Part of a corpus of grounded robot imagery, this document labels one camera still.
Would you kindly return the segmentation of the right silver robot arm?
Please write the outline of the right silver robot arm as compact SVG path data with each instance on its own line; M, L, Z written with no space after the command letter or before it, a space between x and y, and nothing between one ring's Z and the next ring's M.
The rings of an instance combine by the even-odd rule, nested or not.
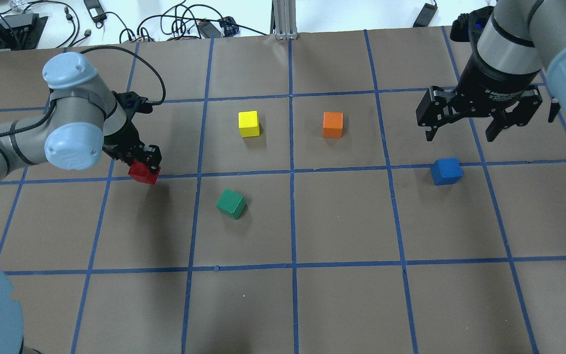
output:
M472 53L454 90L430 87L416 108L427 141L464 118L491 117L490 143L527 125L543 103L533 84L540 72L552 98L548 121L566 116L566 0L499 0L461 14L450 39L469 43Z

